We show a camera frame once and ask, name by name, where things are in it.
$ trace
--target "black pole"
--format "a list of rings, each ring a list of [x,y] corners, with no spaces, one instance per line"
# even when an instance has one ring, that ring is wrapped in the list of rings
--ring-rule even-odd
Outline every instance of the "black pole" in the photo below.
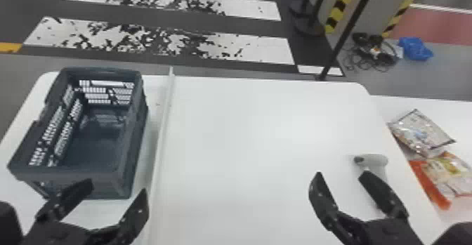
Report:
[[[338,54],[341,52],[341,49],[343,48],[346,40],[348,39],[350,33],[353,31],[356,22],[359,20],[360,15],[362,14],[365,6],[367,5],[367,2],[369,2],[369,0],[360,0],[359,5],[357,6],[357,8],[355,8],[354,13],[352,17],[350,18],[349,23],[346,26],[346,29],[341,35],[341,38],[339,38],[339,41],[336,44],[336,47],[334,47],[333,53],[331,57],[329,58],[328,63],[324,67],[323,71],[321,71],[321,74],[318,76],[317,78],[318,81],[326,80],[326,76],[328,75],[329,70],[331,69],[333,63],[338,58]]]
[[[325,33],[325,26],[318,20],[318,13],[324,0],[316,0],[309,18],[294,21],[295,29],[307,37],[319,37]]]
[[[307,7],[310,0],[294,0],[290,4],[290,10],[296,17],[308,16]]]

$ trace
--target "black plastic basket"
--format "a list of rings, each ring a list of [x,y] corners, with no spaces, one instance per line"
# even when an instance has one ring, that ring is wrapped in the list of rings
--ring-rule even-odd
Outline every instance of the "black plastic basket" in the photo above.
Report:
[[[8,168],[45,198],[87,178],[89,199],[129,198],[147,115],[139,72],[65,68]]]

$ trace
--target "yellow floor line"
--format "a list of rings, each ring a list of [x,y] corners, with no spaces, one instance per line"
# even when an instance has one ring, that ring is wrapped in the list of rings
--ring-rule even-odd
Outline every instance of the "yellow floor line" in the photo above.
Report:
[[[22,44],[12,44],[9,42],[0,42],[0,52],[16,53],[21,49]]]

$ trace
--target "snack package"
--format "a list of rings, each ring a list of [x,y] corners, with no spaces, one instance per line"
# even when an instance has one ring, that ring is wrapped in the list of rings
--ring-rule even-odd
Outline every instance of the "snack package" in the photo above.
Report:
[[[444,152],[444,146],[456,142],[419,110],[387,125],[398,140],[424,157],[436,157]]]
[[[472,168],[457,156],[444,152],[409,164],[431,201],[441,209],[447,210],[456,197],[472,197]]]

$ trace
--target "red floor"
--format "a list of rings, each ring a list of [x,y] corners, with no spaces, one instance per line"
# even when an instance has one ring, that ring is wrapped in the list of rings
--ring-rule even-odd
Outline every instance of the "red floor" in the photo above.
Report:
[[[472,15],[411,8],[389,38],[420,37],[424,42],[472,46]]]

